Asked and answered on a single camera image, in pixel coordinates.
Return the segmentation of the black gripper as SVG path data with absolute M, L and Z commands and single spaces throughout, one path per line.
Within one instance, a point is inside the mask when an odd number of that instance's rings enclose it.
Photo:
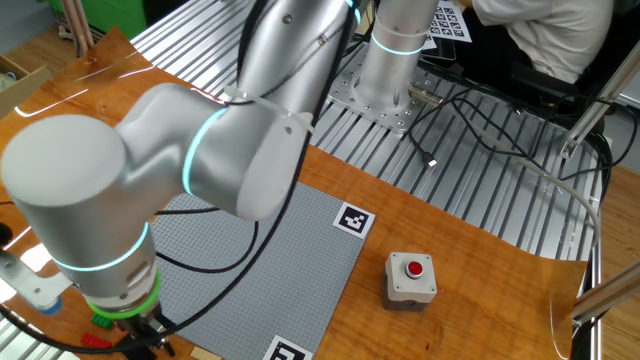
M 134 339 L 157 335 L 174 326 L 174 322 L 164 315 L 160 305 L 133 317 L 116 320 L 115 323 L 120 330 L 128 332 Z

